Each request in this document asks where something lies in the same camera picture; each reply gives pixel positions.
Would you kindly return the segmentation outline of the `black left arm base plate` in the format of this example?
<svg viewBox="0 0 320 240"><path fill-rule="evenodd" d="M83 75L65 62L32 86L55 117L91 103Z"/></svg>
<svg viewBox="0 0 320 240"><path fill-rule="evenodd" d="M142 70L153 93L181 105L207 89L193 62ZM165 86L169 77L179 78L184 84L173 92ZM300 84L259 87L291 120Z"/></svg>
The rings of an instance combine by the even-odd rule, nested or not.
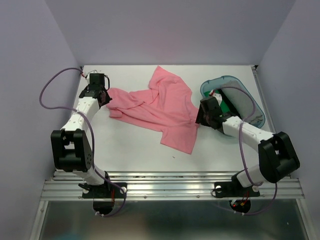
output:
<svg viewBox="0 0 320 240"><path fill-rule="evenodd" d="M82 188L83 199L123 199L124 194L122 191L113 185L89 185L87 183L79 183Z"/></svg>

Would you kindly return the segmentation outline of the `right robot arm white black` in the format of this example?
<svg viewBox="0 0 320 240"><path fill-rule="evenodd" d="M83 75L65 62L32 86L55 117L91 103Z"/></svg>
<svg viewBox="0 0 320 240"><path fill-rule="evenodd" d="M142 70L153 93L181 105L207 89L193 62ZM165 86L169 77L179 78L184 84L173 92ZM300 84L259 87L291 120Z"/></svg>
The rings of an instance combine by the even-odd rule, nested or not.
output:
<svg viewBox="0 0 320 240"><path fill-rule="evenodd" d="M258 164L244 166L230 181L215 182L211 192L215 198L237 198L246 193L258 197L258 184L276 184L300 168L292 141L285 132L272 133L255 127L232 112L223 112L220 103L219 95L203 98L195 122L238 138L240 150L246 144L257 152Z"/></svg>

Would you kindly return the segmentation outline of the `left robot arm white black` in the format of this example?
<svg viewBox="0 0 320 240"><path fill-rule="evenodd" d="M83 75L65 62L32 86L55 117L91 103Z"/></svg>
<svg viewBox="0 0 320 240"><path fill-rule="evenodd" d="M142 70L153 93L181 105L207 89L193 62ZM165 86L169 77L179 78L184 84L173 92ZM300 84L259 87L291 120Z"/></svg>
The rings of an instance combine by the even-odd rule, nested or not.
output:
<svg viewBox="0 0 320 240"><path fill-rule="evenodd" d="M87 86L81 91L76 108L67 123L51 133L54 166L58 170L81 177L86 191L94 190L100 197L111 193L109 175L94 163L94 141L89 142L87 130L93 131L91 120L101 107L112 98L107 93L105 80L109 78L97 71L90 72Z"/></svg>

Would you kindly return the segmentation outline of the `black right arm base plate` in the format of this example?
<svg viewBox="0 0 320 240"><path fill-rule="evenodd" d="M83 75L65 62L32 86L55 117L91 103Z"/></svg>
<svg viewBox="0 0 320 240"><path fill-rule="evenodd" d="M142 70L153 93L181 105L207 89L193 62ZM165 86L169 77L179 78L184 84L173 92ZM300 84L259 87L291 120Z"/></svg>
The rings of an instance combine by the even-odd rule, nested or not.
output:
<svg viewBox="0 0 320 240"><path fill-rule="evenodd" d="M260 192L254 191L252 186L242 187L240 183L232 181L218 181L213 185L211 195L215 198L236 199L242 197L259 197Z"/></svg>

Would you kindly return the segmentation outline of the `pink t-shirt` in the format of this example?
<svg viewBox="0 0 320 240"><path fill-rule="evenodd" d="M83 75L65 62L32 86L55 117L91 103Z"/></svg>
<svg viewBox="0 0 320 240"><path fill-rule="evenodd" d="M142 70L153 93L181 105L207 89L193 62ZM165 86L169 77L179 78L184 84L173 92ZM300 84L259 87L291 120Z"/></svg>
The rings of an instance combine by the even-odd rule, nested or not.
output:
<svg viewBox="0 0 320 240"><path fill-rule="evenodd" d="M197 139L198 108L192 91L181 77L158 66L148 89L124 91L110 88L107 104L110 118L161 132L161 144L191 154Z"/></svg>

